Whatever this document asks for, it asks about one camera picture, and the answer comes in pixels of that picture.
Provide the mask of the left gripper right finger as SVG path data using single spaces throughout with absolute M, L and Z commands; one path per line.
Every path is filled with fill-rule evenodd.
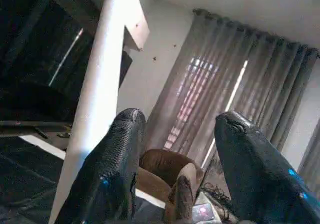
M 234 111 L 215 120 L 215 144 L 239 220 L 319 223 L 319 201 L 259 128 Z

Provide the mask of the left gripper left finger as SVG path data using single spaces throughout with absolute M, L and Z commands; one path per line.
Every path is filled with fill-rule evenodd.
M 127 108 L 85 158 L 56 223 L 129 221 L 135 213 L 135 185 L 145 116 Z

